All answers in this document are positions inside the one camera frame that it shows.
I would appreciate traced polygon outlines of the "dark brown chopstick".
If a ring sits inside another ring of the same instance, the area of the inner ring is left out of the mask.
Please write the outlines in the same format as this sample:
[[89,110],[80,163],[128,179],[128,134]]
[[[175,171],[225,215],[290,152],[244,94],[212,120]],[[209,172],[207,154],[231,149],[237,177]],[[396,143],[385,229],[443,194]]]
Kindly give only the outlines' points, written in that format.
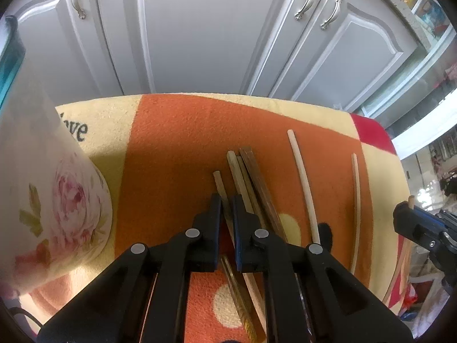
[[254,323],[252,322],[252,318],[246,307],[245,300],[241,294],[241,290],[239,288],[239,284],[235,275],[233,273],[232,267],[230,265],[229,259],[227,256],[221,256],[220,262],[222,264],[222,269],[224,271],[225,276],[228,279],[228,288],[230,290],[230,294],[232,296],[235,309],[237,314],[242,322],[244,330],[249,337],[249,341],[256,343],[257,342],[257,334],[256,329],[254,327]]
[[262,203],[262,208],[268,218],[268,223],[274,232],[280,236],[285,242],[287,242],[286,233],[284,227],[280,221],[280,217],[274,207],[273,200],[270,195],[270,191],[266,185],[266,182],[259,169],[255,154],[251,147],[244,146],[240,148],[241,157],[244,164],[246,165],[249,176],[254,184],[256,192],[259,196],[259,200]]

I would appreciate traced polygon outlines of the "light wooden chopstick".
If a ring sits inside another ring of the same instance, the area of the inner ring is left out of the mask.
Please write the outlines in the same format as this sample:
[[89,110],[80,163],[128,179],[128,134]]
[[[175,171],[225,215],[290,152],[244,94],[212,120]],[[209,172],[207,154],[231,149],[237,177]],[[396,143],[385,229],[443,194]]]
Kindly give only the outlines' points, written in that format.
[[232,219],[232,214],[231,214],[231,207],[229,203],[229,199],[225,190],[225,185],[222,180],[222,175],[219,170],[216,170],[213,172],[213,177],[215,181],[215,186],[216,189],[219,193],[219,196],[222,199],[222,206],[224,210],[224,217],[225,217],[225,223],[228,228],[228,232],[230,234],[232,243],[235,244],[235,237],[234,237],[234,232],[233,232],[233,219]]
[[[232,178],[235,183],[237,194],[240,194],[242,196],[242,202],[246,211],[253,214],[254,211],[252,208],[251,201],[249,200],[246,184],[243,179],[242,171],[238,163],[238,157],[235,155],[234,151],[230,150],[227,152],[227,161],[231,170]],[[260,293],[255,276],[253,273],[244,273],[243,277],[245,279],[249,295],[251,296],[252,304],[255,307],[257,316],[262,325],[262,329],[265,333],[267,333],[265,302]]]
[[290,146],[292,148],[295,163],[297,166],[297,171],[300,178],[300,184],[303,190],[304,202],[308,212],[308,219],[310,223],[311,239],[313,243],[321,244],[314,201],[310,190],[310,184],[308,180],[307,171],[304,165],[304,160],[300,153],[300,147],[298,145],[294,131],[292,129],[289,129],[286,133],[290,142]]

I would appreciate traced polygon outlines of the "pale thin chopstick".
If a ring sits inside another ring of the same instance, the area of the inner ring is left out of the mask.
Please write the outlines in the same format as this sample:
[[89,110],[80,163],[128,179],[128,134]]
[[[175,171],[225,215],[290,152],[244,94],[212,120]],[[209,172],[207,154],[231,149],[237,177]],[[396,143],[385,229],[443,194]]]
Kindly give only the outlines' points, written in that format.
[[359,177],[358,158],[355,153],[352,154],[352,176],[354,182],[354,242],[352,251],[352,260],[350,272],[352,275],[356,272],[356,265],[359,255],[360,228],[361,228],[361,190]]

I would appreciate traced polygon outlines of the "white kitchen cabinets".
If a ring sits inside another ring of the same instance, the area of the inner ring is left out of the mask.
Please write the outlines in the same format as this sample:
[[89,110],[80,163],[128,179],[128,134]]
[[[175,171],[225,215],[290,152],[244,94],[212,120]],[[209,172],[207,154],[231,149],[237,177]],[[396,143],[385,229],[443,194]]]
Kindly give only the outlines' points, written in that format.
[[401,0],[1,0],[58,105],[205,92],[353,111],[425,34]]

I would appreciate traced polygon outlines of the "glass display cabinet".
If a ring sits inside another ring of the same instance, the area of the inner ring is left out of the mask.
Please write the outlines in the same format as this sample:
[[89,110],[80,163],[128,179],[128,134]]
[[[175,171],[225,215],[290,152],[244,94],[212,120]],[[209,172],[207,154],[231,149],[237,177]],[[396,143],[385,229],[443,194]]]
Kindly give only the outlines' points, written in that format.
[[404,64],[359,107],[378,121],[405,158],[430,142],[439,129],[426,117],[456,89],[456,28],[438,0],[387,0],[419,39]]

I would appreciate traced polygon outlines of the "floral cup teal rim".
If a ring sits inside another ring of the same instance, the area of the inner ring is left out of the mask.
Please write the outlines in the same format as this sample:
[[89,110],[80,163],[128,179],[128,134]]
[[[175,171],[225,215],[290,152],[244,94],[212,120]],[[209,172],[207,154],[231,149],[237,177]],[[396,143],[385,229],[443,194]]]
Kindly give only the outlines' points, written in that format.
[[33,72],[15,17],[1,20],[1,296],[91,261],[112,226],[108,185]]

